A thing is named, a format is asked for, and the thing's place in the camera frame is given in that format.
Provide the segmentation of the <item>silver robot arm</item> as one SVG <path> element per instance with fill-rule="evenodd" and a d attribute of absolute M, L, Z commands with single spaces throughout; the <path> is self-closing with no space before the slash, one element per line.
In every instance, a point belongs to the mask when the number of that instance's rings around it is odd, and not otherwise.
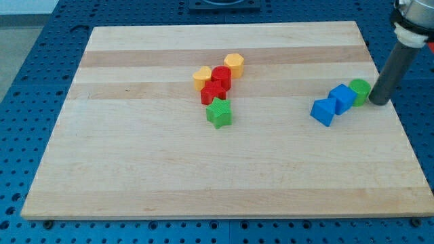
<path fill-rule="evenodd" d="M 396 46 L 421 49 L 433 42 L 433 0 L 394 0 L 390 15 Z"/>

